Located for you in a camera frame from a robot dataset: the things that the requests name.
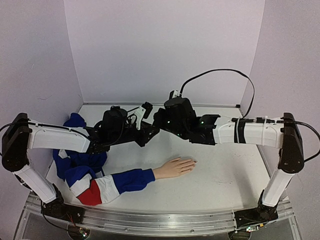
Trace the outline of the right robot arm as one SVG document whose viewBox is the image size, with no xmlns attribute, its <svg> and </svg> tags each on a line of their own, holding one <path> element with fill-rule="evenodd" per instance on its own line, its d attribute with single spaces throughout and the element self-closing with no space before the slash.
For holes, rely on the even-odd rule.
<svg viewBox="0 0 320 240">
<path fill-rule="evenodd" d="M 189 99 L 167 100 L 153 116 L 153 125 L 192 144 L 249 144 L 279 150 L 279 162 L 257 207 L 235 212 L 241 224 L 266 223 L 277 219 L 281 195 L 305 165 L 303 141 L 291 113 L 281 118 L 230 118 L 219 114 L 197 116 Z"/>
</svg>

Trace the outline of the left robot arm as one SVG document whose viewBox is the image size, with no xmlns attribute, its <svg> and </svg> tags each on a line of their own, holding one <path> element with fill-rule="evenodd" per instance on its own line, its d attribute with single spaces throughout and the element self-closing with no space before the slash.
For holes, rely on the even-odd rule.
<svg viewBox="0 0 320 240">
<path fill-rule="evenodd" d="M 48 204 L 47 209 L 56 218 L 64 218 L 68 208 L 62 203 L 60 191 L 34 169 L 28 159 L 28 150 L 67 150 L 93 155 L 130 142 L 144 147 L 160 131 L 145 121 L 152 109 L 142 105 L 126 111 L 120 106 L 112 106 L 93 127 L 45 124 L 29 119 L 26 113 L 19 113 L 13 122 L 3 126 L 6 131 L 1 140 L 2 166 Z"/>
</svg>

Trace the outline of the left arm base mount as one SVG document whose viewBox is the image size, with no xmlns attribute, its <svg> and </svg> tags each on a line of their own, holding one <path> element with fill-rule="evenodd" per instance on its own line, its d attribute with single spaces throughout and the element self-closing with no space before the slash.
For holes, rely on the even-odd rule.
<svg viewBox="0 0 320 240">
<path fill-rule="evenodd" d="M 83 207 L 66 204 L 62 196 L 56 196 L 51 202 L 41 205 L 41 213 L 54 219 L 81 224 L 84 219 L 85 209 Z"/>
</svg>

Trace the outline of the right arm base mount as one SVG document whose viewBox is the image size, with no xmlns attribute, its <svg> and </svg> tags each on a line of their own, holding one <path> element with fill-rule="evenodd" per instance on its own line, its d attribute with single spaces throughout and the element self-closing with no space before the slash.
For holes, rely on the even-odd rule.
<svg viewBox="0 0 320 240">
<path fill-rule="evenodd" d="M 278 219 L 278 202 L 275 206 L 267 206 L 263 204 L 263 193 L 261 193 L 257 207 L 237 210 L 234 213 L 236 230 L 246 229 L 251 226 L 267 224 L 268 222 Z"/>
</svg>

